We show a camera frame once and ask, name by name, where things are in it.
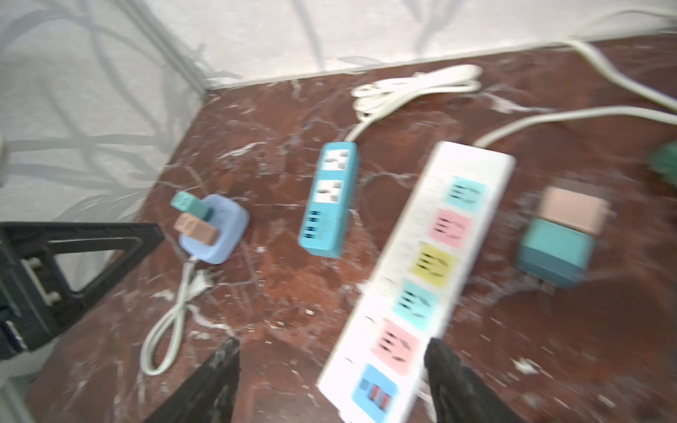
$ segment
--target white power strip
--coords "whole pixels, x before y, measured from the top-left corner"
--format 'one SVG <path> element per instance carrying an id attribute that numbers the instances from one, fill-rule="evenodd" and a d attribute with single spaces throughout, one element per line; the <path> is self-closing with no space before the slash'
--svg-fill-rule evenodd
<path id="1" fill-rule="evenodd" d="M 318 380 L 344 421 L 406 421 L 428 341 L 447 326 L 514 161 L 435 146 Z"/>

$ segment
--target white wall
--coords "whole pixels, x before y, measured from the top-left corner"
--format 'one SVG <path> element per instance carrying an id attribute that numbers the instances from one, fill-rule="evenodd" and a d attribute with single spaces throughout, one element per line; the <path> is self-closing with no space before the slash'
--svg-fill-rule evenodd
<path id="1" fill-rule="evenodd" d="M 140 1 L 212 86 L 525 49 L 619 7 L 677 9 L 674 0 Z M 665 25 L 634 14 L 589 33 L 622 37 Z"/>
<path id="2" fill-rule="evenodd" d="M 200 105 L 111 0 L 0 1 L 0 221 L 132 220 Z M 64 271 L 81 288 L 106 257 Z M 0 384 L 50 349 L 0 363 Z"/>

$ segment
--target green object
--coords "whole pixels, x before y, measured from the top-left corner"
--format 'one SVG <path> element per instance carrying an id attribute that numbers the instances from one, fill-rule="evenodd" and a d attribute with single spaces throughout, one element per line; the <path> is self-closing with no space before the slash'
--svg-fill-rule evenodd
<path id="1" fill-rule="evenodd" d="M 651 156 L 649 167 L 660 173 L 663 179 L 677 188 L 677 141 L 659 148 Z"/>
<path id="2" fill-rule="evenodd" d="M 593 237 L 536 219 L 522 239 L 517 269 L 560 288 L 571 288 L 585 273 L 593 248 Z"/>
<path id="3" fill-rule="evenodd" d="M 212 214 L 212 208 L 209 204 L 185 191 L 176 193 L 171 201 L 171 206 L 184 213 L 190 213 L 203 221 L 208 221 Z"/>

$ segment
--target light blue socket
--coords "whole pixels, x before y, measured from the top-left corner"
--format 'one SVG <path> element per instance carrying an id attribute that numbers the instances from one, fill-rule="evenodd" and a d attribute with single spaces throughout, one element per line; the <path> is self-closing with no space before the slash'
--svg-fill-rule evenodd
<path id="1" fill-rule="evenodd" d="M 425 330 L 437 306 L 437 296 L 414 282 L 406 281 L 393 312 L 419 330 Z"/>
<path id="2" fill-rule="evenodd" d="M 484 189 L 484 185 L 479 182 L 455 178 L 444 201 L 449 205 L 476 212 L 482 204 Z"/>
<path id="3" fill-rule="evenodd" d="M 378 387 L 378 394 L 372 400 L 372 391 Z M 384 396 L 390 396 L 388 405 L 381 408 Z M 393 406 L 397 395 L 397 385 L 378 371 L 373 365 L 368 364 L 362 377 L 359 379 L 357 389 L 353 393 L 353 401 L 364 410 L 376 423 L 385 421 L 388 409 Z"/>

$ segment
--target power cord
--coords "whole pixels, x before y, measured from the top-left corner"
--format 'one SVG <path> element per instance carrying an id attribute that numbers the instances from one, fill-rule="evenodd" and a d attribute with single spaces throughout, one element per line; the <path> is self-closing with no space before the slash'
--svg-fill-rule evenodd
<path id="1" fill-rule="evenodd" d="M 213 286 L 204 270 L 199 270 L 196 277 L 190 282 L 193 270 L 198 261 L 200 260 L 197 257 L 191 256 L 190 259 L 183 264 L 183 275 L 181 276 L 181 283 L 179 285 L 179 291 L 176 294 L 176 303 L 174 304 L 174 307 L 169 309 L 169 311 L 158 320 L 155 326 L 153 326 L 150 332 L 148 332 L 144 344 L 141 347 L 139 364 L 142 372 L 149 376 L 164 373 L 172 364 L 174 364 L 183 339 L 186 311 L 185 305 L 204 290 Z M 162 336 L 167 329 L 169 329 L 169 326 L 172 325 L 174 325 L 174 328 L 165 358 L 158 367 L 154 367 L 153 355 L 155 354 L 155 350 L 157 349 Z"/>
<path id="2" fill-rule="evenodd" d="M 593 17 L 574 31 L 572 36 L 601 20 L 627 13 L 677 18 L 677 12 L 671 10 L 662 10 L 654 7 L 627 7 L 625 9 L 619 9 Z M 673 112 L 677 112 L 677 99 L 623 75 L 606 58 L 606 56 L 592 44 L 575 39 L 564 39 L 562 41 L 557 41 L 557 43 L 574 48 L 595 70 L 597 70 L 597 72 L 612 83 L 651 100 L 660 106 L 666 107 Z M 388 116 L 405 103 L 421 95 L 478 91 L 481 88 L 481 83 L 477 81 L 477 78 L 481 73 L 482 69 L 479 66 L 465 64 L 442 68 L 427 74 L 417 73 L 411 78 L 384 79 L 357 87 L 353 89 L 351 95 L 356 97 L 356 100 L 353 103 L 353 109 L 357 114 L 359 123 L 348 133 L 344 141 L 355 141 L 355 139 L 373 122 Z M 619 115 L 635 116 L 655 120 L 656 122 L 677 125 L 677 115 L 675 114 L 633 106 L 606 106 L 572 110 L 570 112 L 528 116 L 485 134 L 478 138 L 473 145 L 479 148 L 487 148 L 503 137 L 538 123 L 563 122 L 565 120 Z"/>
<path id="3" fill-rule="evenodd" d="M 369 125 L 421 95 L 477 91 L 482 87 L 477 80 L 481 74 L 481 67 L 462 64 L 429 73 L 417 72 L 410 78 L 382 79 L 353 88 L 350 94 L 357 98 L 353 109 L 359 123 L 343 141 L 354 142 Z"/>

